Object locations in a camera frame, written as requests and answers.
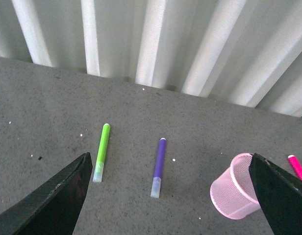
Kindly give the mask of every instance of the purple marker cap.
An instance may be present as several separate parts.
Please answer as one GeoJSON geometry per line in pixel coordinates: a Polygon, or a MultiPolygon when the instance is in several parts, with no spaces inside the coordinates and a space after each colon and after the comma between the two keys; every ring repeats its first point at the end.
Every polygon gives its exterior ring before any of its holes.
{"type": "Polygon", "coordinates": [[[159,198],[159,196],[160,196],[165,149],[166,149],[166,139],[162,138],[162,139],[160,139],[160,142],[159,142],[159,150],[157,152],[157,159],[156,159],[156,164],[155,164],[154,178],[153,178],[153,184],[152,184],[152,190],[151,190],[151,197],[154,197],[154,198],[159,198]]]}

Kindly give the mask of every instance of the mesh pencil cup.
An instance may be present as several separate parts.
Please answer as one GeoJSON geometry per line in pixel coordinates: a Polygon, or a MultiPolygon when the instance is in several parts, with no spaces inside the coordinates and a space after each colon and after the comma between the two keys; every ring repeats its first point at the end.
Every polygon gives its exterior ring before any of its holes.
{"type": "Polygon", "coordinates": [[[211,185],[211,200],[227,218],[242,219],[261,208],[249,175],[251,160],[250,153],[237,155],[230,167],[211,185]]]}

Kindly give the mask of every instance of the pink marker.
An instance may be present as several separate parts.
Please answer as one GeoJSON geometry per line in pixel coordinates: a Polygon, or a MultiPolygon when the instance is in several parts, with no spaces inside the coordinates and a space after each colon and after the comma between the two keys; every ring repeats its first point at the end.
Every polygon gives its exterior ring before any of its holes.
{"type": "Polygon", "coordinates": [[[288,161],[292,165],[293,169],[297,173],[298,177],[302,180],[302,165],[300,165],[295,155],[289,155],[288,161]]]}

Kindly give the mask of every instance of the pink pen holder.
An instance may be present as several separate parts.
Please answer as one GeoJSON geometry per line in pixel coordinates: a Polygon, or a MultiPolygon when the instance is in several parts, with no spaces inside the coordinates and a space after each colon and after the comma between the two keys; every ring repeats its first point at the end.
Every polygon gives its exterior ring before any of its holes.
{"type": "Polygon", "coordinates": [[[261,208],[249,175],[251,160],[250,153],[237,155],[230,167],[211,185],[211,200],[227,218],[242,219],[261,208]]]}

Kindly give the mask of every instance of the marker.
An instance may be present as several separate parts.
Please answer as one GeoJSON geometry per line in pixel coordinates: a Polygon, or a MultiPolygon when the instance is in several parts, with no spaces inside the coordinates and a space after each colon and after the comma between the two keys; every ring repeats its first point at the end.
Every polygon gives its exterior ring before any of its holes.
{"type": "Polygon", "coordinates": [[[163,175],[163,164],[166,149],[166,139],[162,138],[159,142],[159,149],[157,152],[157,159],[154,170],[154,177],[151,189],[151,197],[159,198],[161,189],[161,180],[163,175]]]}
{"type": "Polygon", "coordinates": [[[103,168],[104,168],[104,161],[105,161],[105,155],[106,155],[106,149],[107,149],[107,142],[108,142],[108,136],[110,134],[110,125],[104,124],[99,150],[98,150],[98,157],[96,162],[96,168],[94,170],[94,176],[93,176],[93,182],[100,183],[102,181],[102,175],[103,175],[103,168]]]}
{"type": "Polygon", "coordinates": [[[302,180],[302,165],[300,165],[295,155],[289,155],[288,161],[292,165],[293,169],[297,173],[298,177],[302,180]]]}

